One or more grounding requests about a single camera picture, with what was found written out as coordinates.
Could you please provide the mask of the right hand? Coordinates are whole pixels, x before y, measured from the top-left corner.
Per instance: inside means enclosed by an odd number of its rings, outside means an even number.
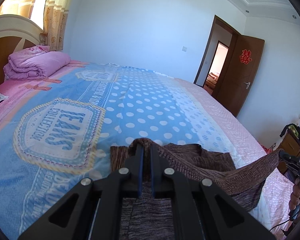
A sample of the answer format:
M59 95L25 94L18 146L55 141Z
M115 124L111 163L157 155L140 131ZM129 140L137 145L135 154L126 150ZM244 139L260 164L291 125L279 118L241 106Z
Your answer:
M295 210L298 205L300 205L300 178L296 178L293 186L293 191L290 195L290 201L289 201L290 211Z

